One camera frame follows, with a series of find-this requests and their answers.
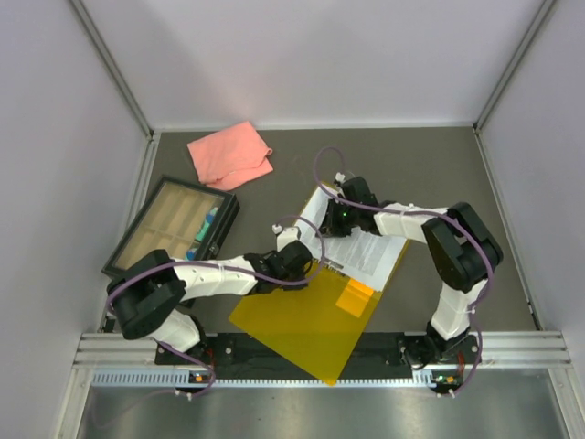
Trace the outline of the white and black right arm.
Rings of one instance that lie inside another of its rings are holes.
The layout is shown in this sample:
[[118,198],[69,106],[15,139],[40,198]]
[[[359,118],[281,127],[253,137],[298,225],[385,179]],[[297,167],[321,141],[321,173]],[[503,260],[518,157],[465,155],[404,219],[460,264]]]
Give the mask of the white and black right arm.
[[320,232],[342,238],[360,229],[382,237],[399,237],[427,246],[441,278],[438,306],[426,327],[422,346],[404,347],[407,361],[420,369],[455,356],[467,337],[470,314],[485,295],[503,251],[467,202],[448,208],[421,208],[378,201],[362,177],[336,176],[335,188],[321,184],[329,197]]

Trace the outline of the black framed wooden tray box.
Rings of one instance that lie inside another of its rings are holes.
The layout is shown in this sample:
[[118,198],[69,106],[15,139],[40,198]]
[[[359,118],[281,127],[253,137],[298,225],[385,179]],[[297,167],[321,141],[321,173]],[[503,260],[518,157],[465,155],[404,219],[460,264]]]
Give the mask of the black framed wooden tray box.
[[233,194],[160,177],[102,272],[115,285],[124,271],[157,249],[180,260],[215,259],[238,213]]

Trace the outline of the metal folder clip mechanism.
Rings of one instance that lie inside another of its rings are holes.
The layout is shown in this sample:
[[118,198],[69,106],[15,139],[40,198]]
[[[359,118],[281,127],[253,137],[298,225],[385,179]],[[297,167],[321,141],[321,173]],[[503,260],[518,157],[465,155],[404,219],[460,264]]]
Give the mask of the metal folder clip mechanism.
[[328,258],[324,259],[325,265],[330,269],[330,270],[335,270],[338,272],[342,272],[344,270],[344,266],[338,262],[335,262],[333,260],[330,260]]

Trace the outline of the yellow plastic folder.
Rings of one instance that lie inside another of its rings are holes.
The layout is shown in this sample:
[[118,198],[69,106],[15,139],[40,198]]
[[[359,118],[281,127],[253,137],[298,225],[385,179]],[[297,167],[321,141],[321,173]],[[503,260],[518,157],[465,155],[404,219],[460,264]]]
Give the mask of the yellow plastic folder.
[[[298,219],[316,227],[309,220]],[[324,262],[321,242],[321,270],[311,269],[313,280],[297,291],[278,289],[271,294],[246,296],[235,307],[229,321],[259,341],[277,336],[324,336],[342,342],[360,337],[383,294],[365,284],[330,270]]]

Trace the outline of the pink folded cloth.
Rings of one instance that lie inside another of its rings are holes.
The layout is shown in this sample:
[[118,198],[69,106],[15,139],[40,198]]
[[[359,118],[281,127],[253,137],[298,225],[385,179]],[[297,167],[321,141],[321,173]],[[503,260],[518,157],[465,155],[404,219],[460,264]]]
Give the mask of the pink folded cloth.
[[250,122],[238,123],[187,145],[201,184],[230,191],[273,171],[269,148]]

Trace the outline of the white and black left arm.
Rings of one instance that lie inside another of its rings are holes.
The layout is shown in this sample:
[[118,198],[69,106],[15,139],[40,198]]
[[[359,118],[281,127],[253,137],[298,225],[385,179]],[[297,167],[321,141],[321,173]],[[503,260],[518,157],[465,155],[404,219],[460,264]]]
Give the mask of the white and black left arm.
[[153,338],[187,362],[207,354],[207,337],[194,316],[177,307],[216,295],[270,294],[302,289],[313,255],[300,241],[264,254],[246,253],[226,261],[182,261],[154,250],[107,287],[107,307],[127,340]]

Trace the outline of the aluminium frame rail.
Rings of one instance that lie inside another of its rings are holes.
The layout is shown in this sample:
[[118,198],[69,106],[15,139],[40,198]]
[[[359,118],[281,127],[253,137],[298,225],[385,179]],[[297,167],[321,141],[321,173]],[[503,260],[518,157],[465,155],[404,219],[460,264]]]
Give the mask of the aluminium frame rail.
[[[122,240],[124,233],[130,228],[145,202],[161,135],[161,130],[155,130],[146,143],[139,161],[138,174],[132,186],[127,213],[123,217],[122,228],[119,237],[115,239],[114,245],[117,245]],[[102,312],[98,332],[80,336],[72,368],[94,369],[98,367],[118,367],[122,364],[143,366],[152,363],[154,361],[154,351],[156,350],[153,340],[127,341],[122,337],[122,333],[101,332],[101,325],[108,316],[109,314],[106,311]]]

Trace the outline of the printed paper sheet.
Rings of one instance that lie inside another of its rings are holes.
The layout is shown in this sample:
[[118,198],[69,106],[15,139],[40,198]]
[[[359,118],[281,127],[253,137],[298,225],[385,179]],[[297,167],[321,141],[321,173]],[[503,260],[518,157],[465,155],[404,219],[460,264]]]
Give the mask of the printed paper sheet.
[[[322,189],[316,187],[306,202],[300,216],[315,226],[322,223],[330,199]],[[301,232],[301,242],[310,250],[317,260],[321,258],[321,242],[315,231],[302,221],[295,221]],[[341,274],[355,279],[382,292],[398,266],[408,242],[404,238],[393,236],[376,236],[353,229],[352,234],[344,238],[324,238],[325,258],[344,266]]]

